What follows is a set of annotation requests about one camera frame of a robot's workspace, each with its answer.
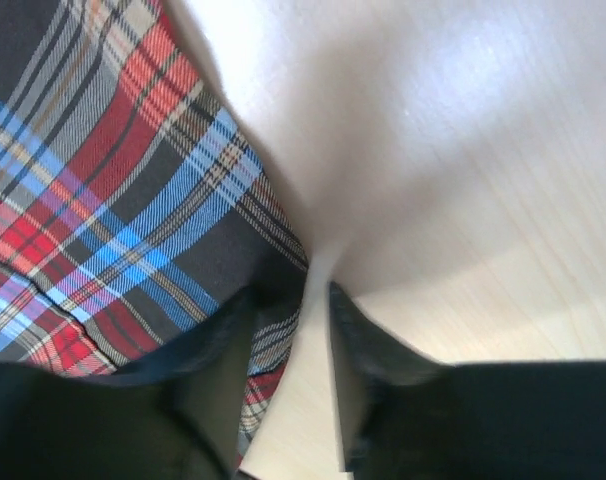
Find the red blue plaid flannel shirt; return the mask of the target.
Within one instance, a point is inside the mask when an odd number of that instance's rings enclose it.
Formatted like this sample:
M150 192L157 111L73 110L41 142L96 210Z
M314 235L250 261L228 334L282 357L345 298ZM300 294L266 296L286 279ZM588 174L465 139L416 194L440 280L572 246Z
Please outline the red blue plaid flannel shirt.
M307 262L157 1L0 1L0 361L111 373L254 280L238 450L284 372Z

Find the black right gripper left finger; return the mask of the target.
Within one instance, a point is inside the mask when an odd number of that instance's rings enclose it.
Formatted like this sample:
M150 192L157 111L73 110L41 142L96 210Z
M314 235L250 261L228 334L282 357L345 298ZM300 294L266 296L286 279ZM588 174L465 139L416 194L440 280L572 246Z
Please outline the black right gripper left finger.
M110 375L0 362L0 479L230 479L257 296Z

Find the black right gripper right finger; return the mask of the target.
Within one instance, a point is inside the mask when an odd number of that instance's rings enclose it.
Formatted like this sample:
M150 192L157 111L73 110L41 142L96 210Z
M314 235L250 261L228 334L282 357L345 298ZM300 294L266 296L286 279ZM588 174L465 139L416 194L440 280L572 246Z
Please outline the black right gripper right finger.
M354 478L606 479L606 361L442 364L328 294Z

